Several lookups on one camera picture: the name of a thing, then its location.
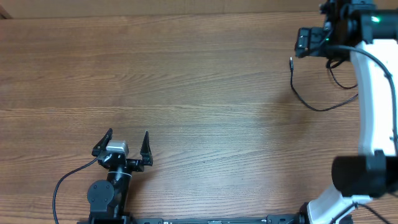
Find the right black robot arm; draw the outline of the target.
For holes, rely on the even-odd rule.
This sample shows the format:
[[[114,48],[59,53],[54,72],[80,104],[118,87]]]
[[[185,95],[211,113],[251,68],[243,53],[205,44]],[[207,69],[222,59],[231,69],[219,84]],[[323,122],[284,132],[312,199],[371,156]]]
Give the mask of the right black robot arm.
[[[351,212],[397,190],[397,11],[372,1],[327,1],[322,27],[298,30],[299,58],[325,57],[327,69],[349,61],[360,111],[358,154],[338,156],[331,185],[296,215],[268,223],[351,223]]]

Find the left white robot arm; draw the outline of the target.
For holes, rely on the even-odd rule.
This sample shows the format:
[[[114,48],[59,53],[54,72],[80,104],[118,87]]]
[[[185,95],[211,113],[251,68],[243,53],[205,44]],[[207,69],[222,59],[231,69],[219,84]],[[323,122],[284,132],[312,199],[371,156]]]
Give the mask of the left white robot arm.
[[[140,159],[128,158],[127,142],[113,140],[112,137],[113,130],[108,129],[92,149],[91,155],[108,174],[105,180],[97,180],[90,185],[87,191],[90,214],[87,220],[79,221],[78,224],[136,223],[135,218],[125,211],[125,206],[132,173],[144,172],[146,166],[153,165],[149,133],[145,132]]]

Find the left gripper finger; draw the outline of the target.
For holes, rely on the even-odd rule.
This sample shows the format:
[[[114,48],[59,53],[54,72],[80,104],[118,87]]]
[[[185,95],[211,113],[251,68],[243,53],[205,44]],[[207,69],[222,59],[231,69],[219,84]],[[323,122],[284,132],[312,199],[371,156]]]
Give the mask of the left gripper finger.
[[[106,149],[106,146],[112,140],[113,129],[109,128],[106,134],[102,137],[102,139],[93,147],[91,155],[98,156],[102,151]]]
[[[153,157],[152,157],[152,152],[151,152],[150,144],[149,144],[149,132],[148,131],[145,132],[141,150],[140,150],[140,155],[142,156],[142,162],[145,166],[153,165]]]

